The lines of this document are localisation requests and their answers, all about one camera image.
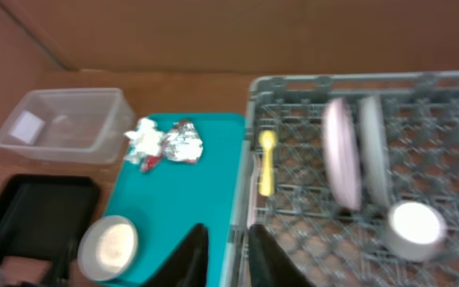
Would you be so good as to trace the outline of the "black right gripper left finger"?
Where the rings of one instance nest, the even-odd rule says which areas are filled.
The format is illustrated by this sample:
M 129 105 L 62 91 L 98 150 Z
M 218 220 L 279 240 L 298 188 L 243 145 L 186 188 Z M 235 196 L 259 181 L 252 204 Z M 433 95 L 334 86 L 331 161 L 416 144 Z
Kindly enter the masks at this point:
M 209 231 L 198 223 L 142 287 L 206 287 Z

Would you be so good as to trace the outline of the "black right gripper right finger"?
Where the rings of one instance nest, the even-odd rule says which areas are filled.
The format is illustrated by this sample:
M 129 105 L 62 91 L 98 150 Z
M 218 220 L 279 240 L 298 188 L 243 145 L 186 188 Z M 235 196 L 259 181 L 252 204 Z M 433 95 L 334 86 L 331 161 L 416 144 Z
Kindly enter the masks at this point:
M 249 228 L 248 245 L 252 287 L 315 287 L 263 225 Z

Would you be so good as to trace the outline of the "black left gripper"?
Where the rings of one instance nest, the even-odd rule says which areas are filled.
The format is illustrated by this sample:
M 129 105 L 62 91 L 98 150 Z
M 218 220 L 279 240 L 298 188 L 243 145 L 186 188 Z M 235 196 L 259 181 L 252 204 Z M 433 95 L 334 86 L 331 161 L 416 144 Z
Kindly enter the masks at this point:
M 69 287 L 70 265 L 76 258 L 77 240 L 71 239 L 60 254 L 53 260 L 52 265 L 45 275 L 45 285 L 48 287 Z M 0 287 L 4 285 L 4 278 L 0 270 Z

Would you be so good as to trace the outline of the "yellow plastic spoon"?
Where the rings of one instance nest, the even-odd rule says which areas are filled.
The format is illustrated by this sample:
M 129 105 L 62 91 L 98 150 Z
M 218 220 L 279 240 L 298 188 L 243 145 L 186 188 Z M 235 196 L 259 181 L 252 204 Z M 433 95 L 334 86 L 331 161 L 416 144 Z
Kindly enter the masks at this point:
M 263 151 L 259 193 L 269 197 L 275 191 L 273 152 L 277 145 L 277 134 L 272 130 L 264 130 L 260 133 L 258 142 Z

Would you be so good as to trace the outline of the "white paper cup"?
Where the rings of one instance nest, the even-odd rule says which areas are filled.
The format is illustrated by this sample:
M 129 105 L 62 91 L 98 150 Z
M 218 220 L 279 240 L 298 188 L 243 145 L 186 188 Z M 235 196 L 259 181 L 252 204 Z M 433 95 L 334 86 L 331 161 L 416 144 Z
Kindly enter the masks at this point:
M 428 261 L 440 252 L 446 237 L 446 221 L 431 206 L 402 201 L 387 211 L 382 243 L 399 258 Z

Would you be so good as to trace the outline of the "gray plate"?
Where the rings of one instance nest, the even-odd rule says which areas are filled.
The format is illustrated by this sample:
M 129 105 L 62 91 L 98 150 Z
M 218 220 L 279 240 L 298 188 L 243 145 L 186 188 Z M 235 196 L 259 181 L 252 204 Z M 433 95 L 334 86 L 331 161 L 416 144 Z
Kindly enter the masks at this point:
M 367 189 L 377 205 L 388 208 L 390 195 L 389 159 L 380 96 L 374 94 L 359 102 L 359 134 Z

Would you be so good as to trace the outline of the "pink plastic utensil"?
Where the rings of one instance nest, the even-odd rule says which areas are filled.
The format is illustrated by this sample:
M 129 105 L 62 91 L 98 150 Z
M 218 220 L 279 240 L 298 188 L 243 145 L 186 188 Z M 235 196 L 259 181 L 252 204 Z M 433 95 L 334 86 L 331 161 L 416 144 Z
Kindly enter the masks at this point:
M 253 153 L 253 169 L 249 182 L 249 205 L 247 212 L 246 226 L 249 229 L 255 223 L 255 208 L 257 205 L 257 180 L 261 172 L 261 161 L 259 155 Z

